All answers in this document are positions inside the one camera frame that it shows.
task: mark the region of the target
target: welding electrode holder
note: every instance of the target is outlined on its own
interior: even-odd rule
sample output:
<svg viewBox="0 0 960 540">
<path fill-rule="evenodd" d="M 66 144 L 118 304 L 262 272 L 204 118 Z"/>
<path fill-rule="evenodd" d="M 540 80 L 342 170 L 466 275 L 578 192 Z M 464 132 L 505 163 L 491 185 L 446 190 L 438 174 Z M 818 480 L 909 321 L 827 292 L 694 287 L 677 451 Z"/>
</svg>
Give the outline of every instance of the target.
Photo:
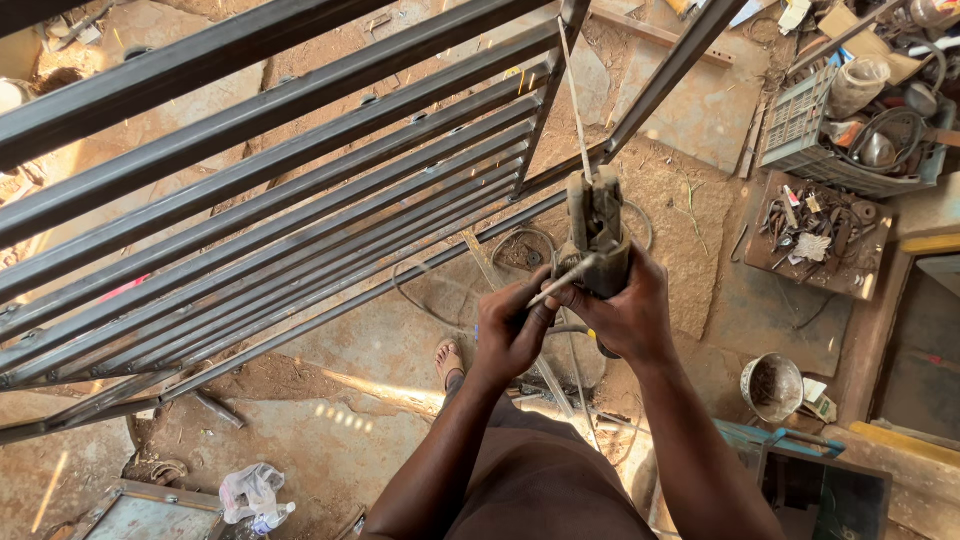
<svg viewBox="0 0 960 540">
<path fill-rule="evenodd" d="M 571 271 L 580 261 L 597 254 L 595 264 L 576 283 L 589 294 L 607 300 L 627 286 L 630 271 L 630 238 L 622 226 L 623 192 L 616 170 L 600 165 L 592 175 L 575 173 L 566 179 L 566 204 L 570 235 L 557 254 L 553 278 Z M 607 358 L 620 358 L 597 339 L 597 348 Z"/>
</svg>

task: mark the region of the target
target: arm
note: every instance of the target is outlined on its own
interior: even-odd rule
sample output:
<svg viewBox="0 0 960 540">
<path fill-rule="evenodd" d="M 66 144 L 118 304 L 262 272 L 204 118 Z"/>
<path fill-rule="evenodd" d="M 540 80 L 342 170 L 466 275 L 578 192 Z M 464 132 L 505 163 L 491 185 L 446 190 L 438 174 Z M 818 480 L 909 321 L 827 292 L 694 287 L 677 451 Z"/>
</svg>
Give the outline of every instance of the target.
<svg viewBox="0 0 960 540">
<path fill-rule="evenodd" d="M 540 353 L 556 307 L 526 305 L 550 268 L 480 300 L 480 336 L 473 368 L 460 392 L 387 484 L 367 516 L 363 535 L 443 537 L 460 513 L 480 443 L 497 399 Z"/>
<path fill-rule="evenodd" d="M 782 540 L 773 511 L 684 373 L 670 334 L 666 268 L 634 243 L 620 294 L 601 301 L 570 285 L 548 304 L 572 309 L 633 368 L 663 496 L 684 540 Z"/>
</svg>

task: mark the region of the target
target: person's left hand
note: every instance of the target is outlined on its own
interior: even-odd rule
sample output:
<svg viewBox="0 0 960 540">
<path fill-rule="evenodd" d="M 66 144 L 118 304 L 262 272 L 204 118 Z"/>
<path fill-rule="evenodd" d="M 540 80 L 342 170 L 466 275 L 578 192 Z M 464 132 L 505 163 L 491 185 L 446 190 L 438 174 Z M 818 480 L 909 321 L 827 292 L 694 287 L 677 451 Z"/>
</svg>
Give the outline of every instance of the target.
<svg viewBox="0 0 960 540">
<path fill-rule="evenodd" d="M 470 372 L 501 392 L 533 365 L 556 317 L 557 310 L 546 302 L 526 310 L 549 277 L 550 266 L 543 266 L 529 282 L 511 283 L 480 299 L 477 356 Z"/>
</svg>

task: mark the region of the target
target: hand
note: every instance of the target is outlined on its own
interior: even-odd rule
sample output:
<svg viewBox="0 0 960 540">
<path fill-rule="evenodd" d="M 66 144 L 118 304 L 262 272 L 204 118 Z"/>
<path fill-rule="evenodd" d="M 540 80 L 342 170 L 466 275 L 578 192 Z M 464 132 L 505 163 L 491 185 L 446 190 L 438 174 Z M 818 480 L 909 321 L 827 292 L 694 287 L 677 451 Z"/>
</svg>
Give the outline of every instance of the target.
<svg viewBox="0 0 960 540">
<path fill-rule="evenodd" d="M 630 277 L 619 294 L 603 301 L 572 284 L 561 287 L 546 303 L 572 309 L 605 347 L 628 362 L 637 362 L 675 353 L 667 293 L 666 268 L 633 242 Z"/>
<path fill-rule="evenodd" d="M 540 354 L 558 307 L 540 302 L 529 313 L 526 307 L 549 277 L 550 267 L 543 266 L 529 282 L 509 284 L 480 299 L 477 356 L 470 373 L 499 392 L 530 369 Z"/>
</svg>

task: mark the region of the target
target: metal gate frame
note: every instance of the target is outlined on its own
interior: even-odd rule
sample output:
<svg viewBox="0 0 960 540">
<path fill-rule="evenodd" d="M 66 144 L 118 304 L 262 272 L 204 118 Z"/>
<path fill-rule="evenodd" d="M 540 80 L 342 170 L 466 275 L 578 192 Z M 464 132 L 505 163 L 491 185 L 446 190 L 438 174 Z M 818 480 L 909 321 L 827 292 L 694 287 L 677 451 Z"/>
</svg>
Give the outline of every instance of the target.
<svg viewBox="0 0 960 540">
<path fill-rule="evenodd" d="M 20 4 L 0 0 L 0 13 L 12 10 L 14 3 Z M 273 0 L 44 96 L 0 116 L 0 170 L 96 133 L 390 3 Z M 51 185 L 0 209 L 0 249 L 440 54 L 464 42 L 464 36 L 478 36 L 549 3 L 471 0 Z M 611 137 L 588 149 L 591 166 L 616 157 L 744 4 L 745 0 L 710 0 L 704 6 Z M 29 18 L 27 24 L 47 16 L 43 9 L 32 12 L 35 7 L 29 6 L 17 24 L 23 24 L 24 16 Z M 589 0 L 564 1 L 561 20 L 571 49 L 588 9 Z M 0 26 L 0 35 L 8 30 Z M 520 75 L 419 118 L 142 252 L 26 306 L 9 305 L 0 314 L 0 342 L 22 337 L 0 351 L 0 391 L 133 377 L 52 416 L 0 428 L 0 444 L 163 406 L 388 292 L 392 281 L 380 282 L 160 394 L 131 397 L 582 170 L 578 155 L 527 179 L 566 68 L 560 31 L 555 20 L 535 26 L 0 272 L 0 303 L 8 303 L 26 290 L 549 53 L 546 61 Z M 426 143 L 430 144 L 418 150 Z M 324 191 L 308 204 L 290 209 Z M 565 192 L 552 195 L 477 238 L 488 241 L 564 200 Z M 261 224 L 209 248 L 257 223 Z M 198 251 L 199 255 L 80 315 L 32 330 Z M 423 266 L 400 273 L 396 282 L 409 282 L 467 251 L 465 243 L 456 244 Z"/>
</svg>

